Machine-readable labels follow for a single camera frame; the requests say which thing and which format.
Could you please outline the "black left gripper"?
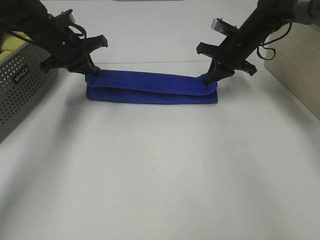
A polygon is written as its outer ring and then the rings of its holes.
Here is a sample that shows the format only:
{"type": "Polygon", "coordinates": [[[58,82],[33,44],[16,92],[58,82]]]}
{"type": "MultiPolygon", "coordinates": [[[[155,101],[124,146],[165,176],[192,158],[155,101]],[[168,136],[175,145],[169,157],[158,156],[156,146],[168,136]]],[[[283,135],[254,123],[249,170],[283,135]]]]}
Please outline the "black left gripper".
{"type": "Polygon", "coordinates": [[[64,68],[70,73],[94,76],[99,74],[99,68],[88,52],[108,47],[104,35],[87,38],[86,30],[76,23],[69,27],[51,24],[49,30],[40,35],[39,43],[50,53],[40,64],[42,70],[64,68]]]}

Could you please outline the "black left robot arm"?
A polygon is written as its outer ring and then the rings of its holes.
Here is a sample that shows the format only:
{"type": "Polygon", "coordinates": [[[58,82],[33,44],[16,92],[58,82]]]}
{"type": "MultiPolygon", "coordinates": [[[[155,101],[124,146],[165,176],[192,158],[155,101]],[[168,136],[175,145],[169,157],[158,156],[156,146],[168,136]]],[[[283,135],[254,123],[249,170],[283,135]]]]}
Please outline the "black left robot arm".
{"type": "Polygon", "coordinates": [[[53,16],[39,0],[2,0],[0,29],[12,35],[22,32],[26,42],[45,49],[50,57],[40,64],[42,71],[64,68],[71,73],[98,75],[91,53],[108,47],[104,35],[88,37],[76,24],[72,9],[53,16]]]}

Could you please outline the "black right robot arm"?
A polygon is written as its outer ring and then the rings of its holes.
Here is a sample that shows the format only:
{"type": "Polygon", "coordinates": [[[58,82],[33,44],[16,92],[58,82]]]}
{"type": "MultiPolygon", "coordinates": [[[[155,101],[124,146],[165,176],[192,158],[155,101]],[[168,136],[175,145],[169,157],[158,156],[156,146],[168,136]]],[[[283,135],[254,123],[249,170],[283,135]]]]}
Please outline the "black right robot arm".
{"type": "Polygon", "coordinates": [[[319,20],[318,0],[259,0],[256,9],[240,27],[215,18],[211,28],[225,35],[225,39],[220,45],[201,42],[196,48],[198,54],[211,58],[204,84],[231,77],[236,70],[254,75],[257,69],[247,58],[269,35],[286,24],[312,25],[319,20]]]}

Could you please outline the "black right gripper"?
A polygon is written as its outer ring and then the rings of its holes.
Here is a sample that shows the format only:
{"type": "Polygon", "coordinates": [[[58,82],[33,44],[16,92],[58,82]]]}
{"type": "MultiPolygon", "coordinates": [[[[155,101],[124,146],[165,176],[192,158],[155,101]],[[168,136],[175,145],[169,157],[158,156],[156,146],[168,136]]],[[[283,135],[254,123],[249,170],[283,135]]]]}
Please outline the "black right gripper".
{"type": "Polygon", "coordinates": [[[204,84],[210,85],[212,82],[231,77],[236,70],[246,72],[250,76],[254,75],[257,68],[249,63],[247,58],[257,48],[256,33],[256,31],[234,32],[218,46],[200,42],[196,47],[197,54],[212,58],[204,84]]]}

